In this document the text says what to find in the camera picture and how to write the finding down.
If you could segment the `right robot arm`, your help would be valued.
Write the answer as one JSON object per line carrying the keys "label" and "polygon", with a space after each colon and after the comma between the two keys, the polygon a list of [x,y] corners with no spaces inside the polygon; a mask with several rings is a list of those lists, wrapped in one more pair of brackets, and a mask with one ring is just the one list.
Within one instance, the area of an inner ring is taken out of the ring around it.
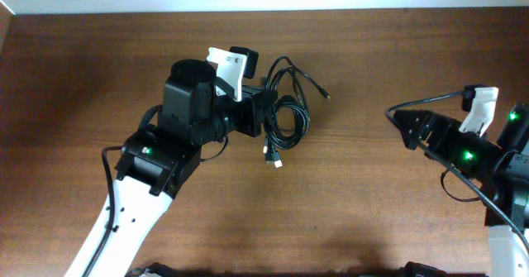
{"label": "right robot arm", "polygon": [[421,148],[462,179],[486,207],[493,276],[528,274],[528,106],[517,103],[497,141],[451,117],[398,109],[392,116],[405,146]]}

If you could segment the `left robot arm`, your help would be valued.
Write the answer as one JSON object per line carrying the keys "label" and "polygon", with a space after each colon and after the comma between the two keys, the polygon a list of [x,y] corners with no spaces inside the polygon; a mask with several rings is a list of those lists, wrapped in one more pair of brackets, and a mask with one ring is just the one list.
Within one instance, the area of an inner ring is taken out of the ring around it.
{"label": "left robot arm", "polygon": [[68,276],[125,275],[152,227],[204,161],[203,145],[232,131],[260,134],[277,93],[231,85],[230,63],[241,66],[238,79],[254,77],[257,59],[247,55],[172,65],[163,102],[149,109],[118,147],[121,157],[116,173],[107,175],[107,199]]}

